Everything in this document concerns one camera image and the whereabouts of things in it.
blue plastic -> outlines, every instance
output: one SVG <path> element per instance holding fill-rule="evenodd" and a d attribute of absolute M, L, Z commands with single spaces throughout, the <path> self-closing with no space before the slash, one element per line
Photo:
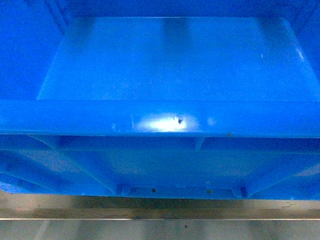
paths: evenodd
<path fill-rule="evenodd" d="M 316 0 L 0 2 L 0 189 L 320 200 Z"/>

stainless steel rail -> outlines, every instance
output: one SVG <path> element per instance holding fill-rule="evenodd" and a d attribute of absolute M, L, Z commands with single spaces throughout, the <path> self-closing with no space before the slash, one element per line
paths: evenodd
<path fill-rule="evenodd" d="M 0 192 L 0 220 L 320 220 L 320 201 L 193 200 Z"/>

metal surface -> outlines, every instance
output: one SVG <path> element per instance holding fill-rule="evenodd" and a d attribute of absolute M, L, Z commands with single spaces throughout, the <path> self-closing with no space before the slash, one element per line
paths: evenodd
<path fill-rule="evenodd" d="M 191 200 L 0 192 L 1 220 L 320 220 L 320 201 Z"/>

blue plastic crate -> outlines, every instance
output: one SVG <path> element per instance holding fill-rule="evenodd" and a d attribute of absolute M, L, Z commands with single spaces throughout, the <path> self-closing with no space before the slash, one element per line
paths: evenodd
<path fill-rule="evenodd" d="M 320 199 L 317 0 L 0 2 L 0 189 Z"/>

plastic crate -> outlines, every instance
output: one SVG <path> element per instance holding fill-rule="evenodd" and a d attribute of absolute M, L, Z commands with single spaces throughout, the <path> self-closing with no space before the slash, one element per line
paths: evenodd
<path fill-rule="evenodd" d="M 320 198 L 317 0 L 0 2 L 0 189 Z"/>

